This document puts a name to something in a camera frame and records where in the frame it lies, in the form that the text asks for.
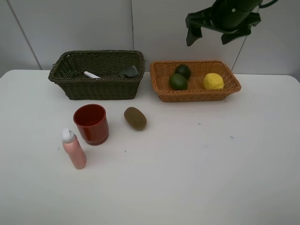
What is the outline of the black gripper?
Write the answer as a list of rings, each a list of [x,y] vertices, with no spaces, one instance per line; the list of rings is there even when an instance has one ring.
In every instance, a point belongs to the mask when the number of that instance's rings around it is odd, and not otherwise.
[[[253,12],[260,3],[260,0],[217,0],[209,8],[189,13],[187,46],[203,37],[202,27],[223,33],[223,45],[250,35],[251,28],[261,21],[259,14]]]

